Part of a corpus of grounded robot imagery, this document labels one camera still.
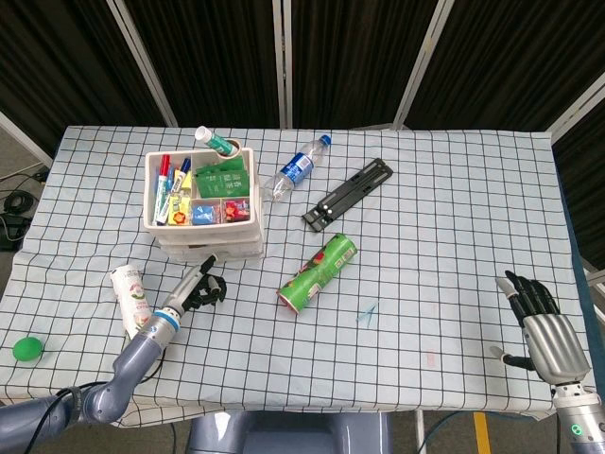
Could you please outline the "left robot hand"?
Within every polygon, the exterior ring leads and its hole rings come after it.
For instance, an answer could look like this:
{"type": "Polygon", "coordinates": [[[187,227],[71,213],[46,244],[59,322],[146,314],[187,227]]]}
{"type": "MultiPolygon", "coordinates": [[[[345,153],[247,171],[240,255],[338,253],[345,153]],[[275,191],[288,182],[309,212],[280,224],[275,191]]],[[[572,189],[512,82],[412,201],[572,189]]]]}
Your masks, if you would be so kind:
{"type": "Polygon", "coordinates": [[[190,269],[169,294],[164,307],[170,307],[182,316],[190,310],[223,302],[227,293],[226,281],[210,273],[216,260],[217,257],[212,254],[203,263],[190,269]]]}

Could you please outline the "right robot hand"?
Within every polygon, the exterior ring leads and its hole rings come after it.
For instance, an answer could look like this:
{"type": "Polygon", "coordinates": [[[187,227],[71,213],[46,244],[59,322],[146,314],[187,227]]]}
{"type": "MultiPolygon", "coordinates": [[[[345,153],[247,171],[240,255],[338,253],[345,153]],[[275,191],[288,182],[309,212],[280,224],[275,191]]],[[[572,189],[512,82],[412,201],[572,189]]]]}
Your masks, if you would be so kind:
{"type": "Polygon", "coordinates": [[[541,282],[512,271],[498,277],[496,284],[510,303],[529,356],[514,356],[495,345],[490,347],[491,353],[506,365],[535,372],[550,385],[580,383],[591,366],[576,331],[550,291],[541,282]]]}

